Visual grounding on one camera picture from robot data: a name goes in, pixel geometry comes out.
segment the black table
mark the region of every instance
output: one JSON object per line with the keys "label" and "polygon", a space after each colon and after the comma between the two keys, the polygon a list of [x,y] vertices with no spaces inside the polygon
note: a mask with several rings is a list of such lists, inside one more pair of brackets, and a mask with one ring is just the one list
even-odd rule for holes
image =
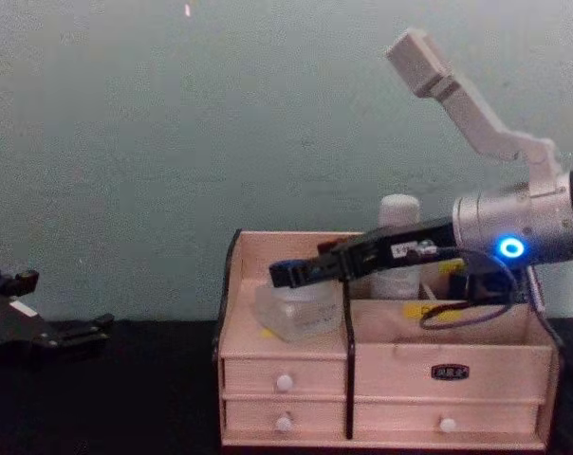
{"label": "black table", "polygon": [[[573,455],[573,318],[553,449]],[[214,322],[116,323],[100,358],[0,372],[0,455],[216,454]]]}

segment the white knob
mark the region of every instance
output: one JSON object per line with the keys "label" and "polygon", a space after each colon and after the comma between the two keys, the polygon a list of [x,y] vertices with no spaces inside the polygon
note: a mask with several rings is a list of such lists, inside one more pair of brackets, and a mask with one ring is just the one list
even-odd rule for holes
{"label": "white knob", "polygon": [[442,419],[440,421],[440,430],[445,433],[451,433],[457,428],[457,423],[454,419]]}
{"label": "white knob", "polygon": [[278,420],[276,421],[276,429],[281,433],[287,433],[293,430],[293,421],[288,412],[285,412],[283,415],[278,417]]}
{"label": "white knob", "polygon": [[278,389],[278,391],[290,391],[294,384],[293,378],[288,374],[282,374],[276,379],[276,389]]}

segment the black cable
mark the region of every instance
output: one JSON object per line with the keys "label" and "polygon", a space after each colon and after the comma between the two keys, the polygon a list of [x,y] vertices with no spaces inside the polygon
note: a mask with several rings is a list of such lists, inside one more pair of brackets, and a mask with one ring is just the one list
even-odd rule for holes
{"label": "black cable", "polygon": [[460,320],[458,322],[449,322],[449,323],[445,323],[445,324],[435,324],[435,325],[427,324],[427,321],[429,319],[435,318],[436,316],[441,315],[445,311],[465,310],[468,308],[472,308],[473,306],[476,306],[480,301],[477,302],[475,300],[471,300],[471,301],[464,301],[464,302],[459,302],[459,303],[447,303],[444,305],[439,305],[439,306],[434,307],[432,310],[430,310],[429,312],[427,312],[426,314],[424,314],[421,317],[421,320],[419,321],[419,327],[421,327],[422,329],[425,329],[425,330],[445,330],[445,329],[457,329],[457,328],[466,327],[469,325],[480,324],[482,322],[487,322],[489,320],[499,318],[500,316],[507,313],[512,308],[512,306],[514,306],[514,296],[515,296],[516,292],[518,291],[519,285],[518,285],[518,282],[516,281],[516,278],[512,274],[511,270],[498,257],[493,256],[489,253],[486,253],[485,251],[481,251],[478,249],[469,249],[469,248],[463,248],[463,247],[459,247],[459,246],[441,247],[438,249],[438,251],[439,252],[445,252],[445,253],[456,251],[456,252],[460,252],[460,253],[475,254],[477,256],[482,256],[485,259],[489,259],[490,261],[493,261],[495,264],[497,264],[501,268],[502,272],[504,272],[504,274],[508,277],[508,279],[510,281],[509,298],[507,300],[507,303],[504,306],[502,306],[499,310],[497,310],[493,313],[489,313],[488,315],[481,316],[479,318]]}

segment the wooden organizer box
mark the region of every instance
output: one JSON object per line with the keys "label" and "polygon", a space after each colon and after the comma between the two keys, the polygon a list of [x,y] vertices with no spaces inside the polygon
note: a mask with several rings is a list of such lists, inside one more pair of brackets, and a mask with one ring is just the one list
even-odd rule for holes
{"label": "wooden organizer box", "polygon": [[[254,291],[270,264],[315,256],[318,244],[349,235],[234,235],[213,346],[222,453],[545,453],[561,358],[558,339],[530,305],[427,331],[408,314],[419,301],[369,300],[361,280],[335,283],[344,288],[339,330],[287,343],[257,322]],[[441,264],[424,265],[422,282],[422,303],[444,302]],[[453,364],[467,368],[465,379],[433,378],[433,368],[452,374],[460,368]],[[292,387],[278,391],[284,375]],[[291,430],[277,431],[285,415]]]}

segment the white bottle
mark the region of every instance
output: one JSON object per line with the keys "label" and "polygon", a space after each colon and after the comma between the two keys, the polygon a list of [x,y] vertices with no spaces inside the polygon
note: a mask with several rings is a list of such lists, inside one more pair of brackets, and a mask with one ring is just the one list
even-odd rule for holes
{"label": "white bottle", "polygon": [[[420,204],[413,196],[392,194],[381,199],[379,225],[399,228],[419,222]],[[371,298],[382,300],[415,300],[419,298],[418,265],[375,273],[371,276]]]}
{"label": "white bottle", "polygon": [[342,324],[343,298],[333,282],[291,289],[267,282],[255,293],[257,320],[284,341],[331,332]]}

